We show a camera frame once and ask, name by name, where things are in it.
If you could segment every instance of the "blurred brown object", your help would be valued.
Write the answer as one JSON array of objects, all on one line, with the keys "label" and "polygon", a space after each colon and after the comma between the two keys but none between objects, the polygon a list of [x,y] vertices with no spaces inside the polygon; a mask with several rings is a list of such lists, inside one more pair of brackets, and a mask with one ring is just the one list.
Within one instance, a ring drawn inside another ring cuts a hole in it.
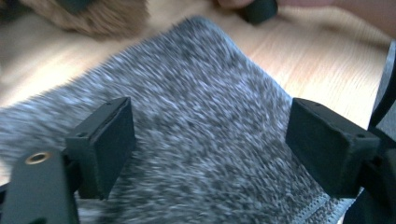
[{"label": "blurred brown object", "polygon": [[137,35],[149,16],[146,0],[95,0],[76,15],[56,0],[21,0],[21,3],[65,30],[94,37]]}]

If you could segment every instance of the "wooden surface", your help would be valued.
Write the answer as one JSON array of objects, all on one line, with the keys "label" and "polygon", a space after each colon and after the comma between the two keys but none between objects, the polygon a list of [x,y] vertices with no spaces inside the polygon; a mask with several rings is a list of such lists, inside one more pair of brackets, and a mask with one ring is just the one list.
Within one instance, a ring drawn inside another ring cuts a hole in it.
[{"label": "wooden surface", "polygon": [[276,18],[252,26],[206,0],[152,0],[148,8],[145,31],[124,40],[67,33],[33,13],[2,25],[0,106],[62,85],[127,46],[203,15],[291,96],[315,100],[367,126],[390,39],[363,21],[334,8],[281,8]]}]

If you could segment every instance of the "gray fabric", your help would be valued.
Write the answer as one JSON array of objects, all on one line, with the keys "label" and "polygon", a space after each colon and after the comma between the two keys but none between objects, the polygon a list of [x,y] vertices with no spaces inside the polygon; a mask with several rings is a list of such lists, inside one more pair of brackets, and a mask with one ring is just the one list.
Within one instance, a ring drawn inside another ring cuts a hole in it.
[{"label": "gray fabric", "polygon": [[[384,96],[385,90],[387,89],[390,80],[390,75],[393,69],[393,64],[395,62],[395,54],[396,54],[396,40],[392,41],[389,48],[387,63],[385,65],[384,73],[381,78],[381,83],[378,88],[378,94],[375,99],[375,108],[378,106],[379,102]],[[387,115],[381,120],[381,122],[378,123],[377,128],[396,141],[395,123],[396,123],[396,104],[393,104]]]},{"label": "gray fabric", "polygon": [[290,96],[200,17],[2,109],[2,162],[62,150],[121,96],[132,97],[137,150],[108,201],[78,200],[82,223],[335,223],[345,212],[284,142]]}]

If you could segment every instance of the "wood grain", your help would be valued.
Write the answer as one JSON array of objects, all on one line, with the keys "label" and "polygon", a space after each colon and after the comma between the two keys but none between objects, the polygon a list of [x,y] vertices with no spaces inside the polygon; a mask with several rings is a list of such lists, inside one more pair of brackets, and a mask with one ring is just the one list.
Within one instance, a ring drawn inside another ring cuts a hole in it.
[{"label": "wood grain", "polygon": [[291,96],[315,100],[367,126],[390,38],[364,21],[335,8],[281,8],[274,19],[252,26],[212,1],[152,0],[148,8],[144,32],[123,40],[65,32],[34,13],[3,24],[0,106],[63,85],[110,55],[202,15]]}]

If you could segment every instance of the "folded cloth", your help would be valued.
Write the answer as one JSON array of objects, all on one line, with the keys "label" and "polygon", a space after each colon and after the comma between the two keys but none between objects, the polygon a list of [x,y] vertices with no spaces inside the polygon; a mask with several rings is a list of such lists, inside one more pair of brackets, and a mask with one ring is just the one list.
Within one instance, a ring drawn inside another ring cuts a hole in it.
[{"label": "folded cloth", "polygon": [[78,199],[82,223],[335,223],[351,204],[331,200],[285,144],[291,97],[201,17],[3,108],[7,172],[29,150],[62,150],[69,131],[122,96],[137,149],[108,201]]}]

